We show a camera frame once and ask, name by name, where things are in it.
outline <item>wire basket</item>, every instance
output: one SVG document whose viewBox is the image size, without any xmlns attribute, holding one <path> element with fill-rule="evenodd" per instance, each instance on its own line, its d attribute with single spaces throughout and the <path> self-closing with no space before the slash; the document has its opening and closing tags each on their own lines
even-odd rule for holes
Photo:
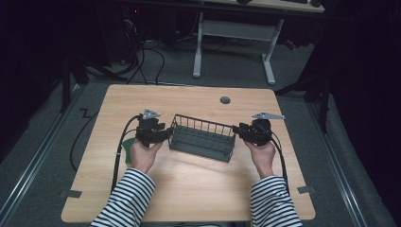
<svg viewBox="0 0 401 227">
<path fill-rule="evenodd" d="M 176 114 L 171 129 L 170 149 L 230 162 L 235 144 L 232 126 Z"/>
</svg>

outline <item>electronic equipment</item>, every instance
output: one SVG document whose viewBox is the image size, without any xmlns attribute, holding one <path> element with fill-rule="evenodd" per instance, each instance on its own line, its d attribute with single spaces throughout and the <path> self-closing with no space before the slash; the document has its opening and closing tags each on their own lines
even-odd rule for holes
<svg viewBox="0 0 401 227">
<path fill-rule="evenodd" d="M 136 127 L 135 138 L 140 140 L 145 147 L 165 141 L 173 133 L 171 128 L 165 130 L 166 123 L 160 123 L 156 117 L 159 113 L 145 109 L 143 114 L 139 114 L 139 125 Z"/>
<path fill-rule="evenodd" d="M 251 125 L 239 123 L 239 127 L 233 126 L 233 132 L 237 133 L 239 138 L 257 146 L 266 145 L 271 140 L 272 131 L 269 119 L 284 119 L 283 116 L 265 112 L 254 114 L 253 117 L 256 119 Z"/>
</svg>

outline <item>black wall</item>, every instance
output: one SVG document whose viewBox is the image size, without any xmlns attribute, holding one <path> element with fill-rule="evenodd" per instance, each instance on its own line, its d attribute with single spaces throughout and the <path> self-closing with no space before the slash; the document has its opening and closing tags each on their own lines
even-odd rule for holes
<svg viewBox="0 0 401 227">
<path fill-rule="evenodd" d="M 355 28 L 332 93 L 359 159 L 401 225 L 401 3 L 373 4 Z"/>
<path fill-rule="evenodd" d="M 0 3 L 0 162 L 61 76 L 58 27 L 40 2 Z"/>
</svg>

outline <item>hand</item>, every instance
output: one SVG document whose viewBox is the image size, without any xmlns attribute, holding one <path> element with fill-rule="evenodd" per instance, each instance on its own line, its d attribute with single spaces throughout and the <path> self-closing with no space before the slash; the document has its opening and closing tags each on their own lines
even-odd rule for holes
<svg viewBox="0 0 401 227">
<path fill-rule="evenodd" d="M 132 167 L 147 174 L 154 164 L 157 151 L 162 147 L 163 142 L 153 145 L 151 148 L 145 147 L 141 141 L 135 139 L 131 146 Z"/>
<path fill-rule="evenodd" d="M 272 176 L 273 170 L 271 166 L 275 154 L 275 146 L 270 142 L 261 147 L 245 140 L 244 143 L 251 151 L 252 161 L 256 166 L 260 179 Z"/>
</svg>

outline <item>gray carpet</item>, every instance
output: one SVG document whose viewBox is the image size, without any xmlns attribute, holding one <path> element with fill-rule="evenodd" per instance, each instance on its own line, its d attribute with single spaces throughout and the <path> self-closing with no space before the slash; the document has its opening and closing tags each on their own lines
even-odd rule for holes
<svg viewBox="0 0 401 227">
<path fill-rule="evenodd" d="M 260 44 L 253 45 L 259 49 Z M 154 50 L 160 51 L 166 60 L 159 82 L 191 84 L 198 86 L 250 87 L 280 89 L 296 81 L 305 65 L 313 46 L 300 47 L 290 51 L 285 46 L 275 48 L 271 64 L 276 76 L 276 85 L 267 84 L 264 69 L 258 55 L 241 52 L 242 46 L 225 45 L 219 51 L 204 51 L 202 75 L 192 78 L 194 46 L 176 46 L 175 49 L 159 45 Z M 147 81 L 152 82 L 160 70 L 162 58 L 155 52 L 145 51 L 143 73 Z M 122 66 L 115 65 L 113 70 Z M 32 182 L 26 195 L 21 200 L 9 226 L 87 226 L 88 223 L 70 224 L 61 221 L 61 211 L 65 199 L 59 197 L 62 190 L 70 189 L 75 172 L 69 163 L 70 148 L 82 126 L 88 121 L 83 117 L 83 109 L 88 115 L 98 111 L 107 87 L 116 83 L 103 77 L 91 77 L 91 82 L 84 88 L 82 95 L 68 114 L 60 132 L 57 134 L 50 152 L 39 173 Z M 136 75 L 133 83 L 143 84 L 142 76 Z M 339 191 L 333 172 L 328 164 L 324 144 L 319 129 L 314 126 L 316 119 L 311 115 L 307 104 L 297 93 L 278 97 L 280 108 L 286 116 L 286 125 L 295 148 L 306 184 L 313 186 L 316 192 L 311 198 L 316 210 L 316 217 L 304 221 L 305 226 L 354 226 L 347 207 Z M 367 177 L 363 166 L 349 143 L 345 130 L 331 100 L 328 116 L 328 135 L 339 157 L 341 166 L 349 178 L 356 198 L 364 212 L 368 226 L 395 226 L 387 210 L 375 193 L 375 188 Z M 26 133 L 21 137 L 9 157 L 0 165 L 1 194 L 0 204 L 4 204 L 13 186 L 27 167 L 31 157 L 41 144 L 46 132 L 59 114 L 61 107 L 61 87 L 57 87 L 52 96 L 32 118 Z M 82 152 L 95 121 L 83 131 L 74 149 L 74 163 L 79 164 Z M 171 223 L 148 223 L 147 226 L 167 226 Z"/>
</svg>

